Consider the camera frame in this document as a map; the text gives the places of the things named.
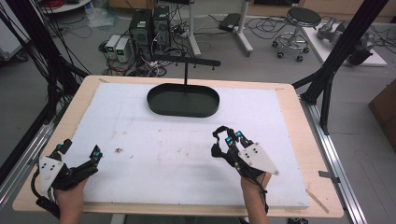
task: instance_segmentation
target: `black metal frame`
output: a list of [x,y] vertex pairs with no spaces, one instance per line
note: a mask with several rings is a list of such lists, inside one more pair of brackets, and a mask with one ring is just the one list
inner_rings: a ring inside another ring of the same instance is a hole
[[320,127],[326,134],[329,134],[328,117],[330,98],[332,94],[332,80],[334,79],[337,70],[352,53],[358,41],[373,23],[387,2],[388,0],[363,1],[361,7],[352,18],[352,21],[319,70],[292,84],[294,89],[297,89],[311,82],[308,90],[301,94],[301,100],[306,101],[310,105],[315,105],[318,97],[323,92],[323,101],[320,112]]

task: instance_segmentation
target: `black oval tray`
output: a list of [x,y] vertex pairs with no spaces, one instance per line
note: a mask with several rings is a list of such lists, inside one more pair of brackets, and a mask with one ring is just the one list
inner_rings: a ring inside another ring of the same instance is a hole
[[206,86],[164,83],[147,98],[152,112],[160,115],[206,118],[219,108],[219,94]]

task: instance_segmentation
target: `metal stool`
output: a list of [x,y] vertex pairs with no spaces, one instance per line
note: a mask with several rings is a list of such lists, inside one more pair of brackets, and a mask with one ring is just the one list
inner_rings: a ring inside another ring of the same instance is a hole
[[309,52],[308,42],[305,37],[300,35],[302,27],[316,27],[321,22],[321,17],[318,13],[302,7],[294,7],[288,11],[288,21],[293,24],[296,28],[294,32],[286,32],[276,37],[273,41],[273,47],[276,48],[279,44],[280,51],[277,53],[278,58],[283,58],[283,48],[298,49],[300,54],[297,56],[297,62],[303,61],[303,53]]

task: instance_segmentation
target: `desk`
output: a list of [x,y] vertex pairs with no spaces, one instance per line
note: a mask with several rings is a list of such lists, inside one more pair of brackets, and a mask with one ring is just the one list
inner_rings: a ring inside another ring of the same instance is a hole
[[[183,83],[182,79],[145,78],[145,77],[86,77],[74,100],[68,107],[43,154],[49,155],[57,144],[65,138],[72,138],[82,119],[96,88],[103,82],[160,84],[164,82]],[[341,217],[344,212],[335,192],[332,181],[319,177],[318,171],[327,171],[320,156],[314,135],[305,118],[304,111],[294,88],[289,84],[190,80],[190,84],[220,88],[263,89],[276,92],[277,100],[286,122],[291,144],[301,170],[310,207],[306,209],[270,209],[270,217]],[[35,205],[35,196],[30,190],[30,179],[24,183],[14,201],[17,211],[42,211]],[[244,206],[236,205],[165,205],[135,203],[85,203],[85,212],[112,214],[148,214],[175,216],[216,216],[243,217],[247,215]]]

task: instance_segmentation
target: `stool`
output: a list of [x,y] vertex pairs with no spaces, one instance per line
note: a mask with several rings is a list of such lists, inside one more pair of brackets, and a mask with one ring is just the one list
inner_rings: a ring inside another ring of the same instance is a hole
[[303,53],[309,52],[308,42],[305,37],[300,35],[302,27],[316,27],[321,22],[318,13],[302,7],[294,7],[288,11],[288,22],[295,26],[294,32],[286,32],[276,37],[273,41],[273,47],[276,48],[280,44],[280,51],[277,53],[278,58],[283,58],[283,48],[298,49],[300,54],[297,56],[297,62],[303,61]]

